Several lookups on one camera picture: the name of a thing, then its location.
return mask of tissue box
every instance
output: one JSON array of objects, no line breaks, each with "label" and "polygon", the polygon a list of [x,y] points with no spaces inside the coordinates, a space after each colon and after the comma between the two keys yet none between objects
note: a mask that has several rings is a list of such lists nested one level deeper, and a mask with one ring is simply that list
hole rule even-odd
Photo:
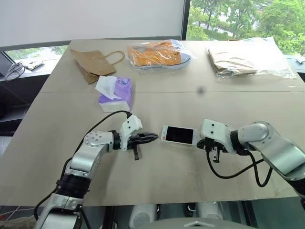
[{"label": "tissue box", "polygon": [[114,94],[120,99],[110,99],[101,94],[99,104],[104,112],[115,112],[119,110],[130,111],[132,105],[132,82],[127,78],[117,78]]}]

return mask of smartphone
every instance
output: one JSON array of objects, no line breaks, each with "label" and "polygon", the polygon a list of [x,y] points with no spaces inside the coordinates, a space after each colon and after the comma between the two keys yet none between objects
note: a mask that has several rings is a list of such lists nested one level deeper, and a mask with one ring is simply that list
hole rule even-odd
[{"label": "smartphone", "polygon": [[199,131],[196,129],[164,125],[161,140],[195,146],[199,142],[200,137]]}]

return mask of tissue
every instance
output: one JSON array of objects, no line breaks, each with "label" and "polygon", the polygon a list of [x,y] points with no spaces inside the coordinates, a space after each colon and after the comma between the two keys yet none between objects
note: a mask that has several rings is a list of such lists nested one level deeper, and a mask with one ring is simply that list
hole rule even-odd
[{"label": "tissue", "polygon": [[104,112],[130,111],[132,103],[131,79],[101,76],[95,89],[101,93],[99,104]]}]

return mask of clear plastic bag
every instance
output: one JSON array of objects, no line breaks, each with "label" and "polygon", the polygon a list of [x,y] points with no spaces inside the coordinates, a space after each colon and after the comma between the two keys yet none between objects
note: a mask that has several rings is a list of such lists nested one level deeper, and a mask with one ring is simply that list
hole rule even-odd
[{"label": "clear plastic bag", "polygon": [[191,61],[191,53],[177,40],[145,42],[128,45],[126,57],[139,71],[179,69]]},{"label": "clear plastic bag", "polygon": [[219,78],[248,74],[296,77],[273,37],[248,38],[230,45],[215,41],[207,51]]}]

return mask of windowsill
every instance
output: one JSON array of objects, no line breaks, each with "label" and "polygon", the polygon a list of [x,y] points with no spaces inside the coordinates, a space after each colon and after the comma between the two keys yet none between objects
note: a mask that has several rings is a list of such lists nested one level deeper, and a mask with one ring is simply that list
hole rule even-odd
[{"label": "windowsill", "polygon": [[[39,76],[39,75],[50,75],[59,60],[60,59],[45,60],[45,61],[43,61],[43,63],[44,63],[43,65],[39,66],[38,68],[34,69],[33,71],[25,69],[25,72],[19,77],[19,79],[26,78],[26,77]],[[4,77],[0,78],[0,82],[1,81],[5,81]]]},{"label": "windowsill", "polygon": [[284,55],[286,59],[289,61],[291,66],[298,72],[298,73],[305,73],[305,63],[300,64],[297,60],[305,60],[305,58],[300,58],[298,56],[291,56],[291,55]]}]

